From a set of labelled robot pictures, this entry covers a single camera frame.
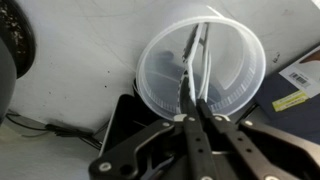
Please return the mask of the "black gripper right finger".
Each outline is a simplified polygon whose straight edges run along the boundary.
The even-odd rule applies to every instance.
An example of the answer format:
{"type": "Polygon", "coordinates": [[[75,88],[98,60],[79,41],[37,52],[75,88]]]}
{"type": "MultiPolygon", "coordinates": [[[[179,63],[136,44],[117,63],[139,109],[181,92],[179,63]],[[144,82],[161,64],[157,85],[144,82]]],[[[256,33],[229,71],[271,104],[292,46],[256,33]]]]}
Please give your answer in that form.
{"type": "Polygon", "coordinates": [[[222,115],[212,115],[204,100],[196,108],[213,156],[218,180],[297,180],[297,176],[280,165],[273,164],[253,141],[222,115]]]}

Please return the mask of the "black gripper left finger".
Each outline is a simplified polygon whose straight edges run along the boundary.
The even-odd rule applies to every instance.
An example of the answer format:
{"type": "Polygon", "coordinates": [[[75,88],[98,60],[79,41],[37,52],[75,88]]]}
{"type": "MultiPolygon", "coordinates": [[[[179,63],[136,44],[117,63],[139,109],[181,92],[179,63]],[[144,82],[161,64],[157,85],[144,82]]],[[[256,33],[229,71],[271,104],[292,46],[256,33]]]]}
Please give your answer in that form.
{"type": "Polygon", "coordinates": [[[180,112],[185,114],[183,128],[187,142],[188,164],[192,180],[217,180],[216,167],[212,158],[207,134],[196,105],[190,96],[189,74],[182,74],[179,86],[180,112]]]}

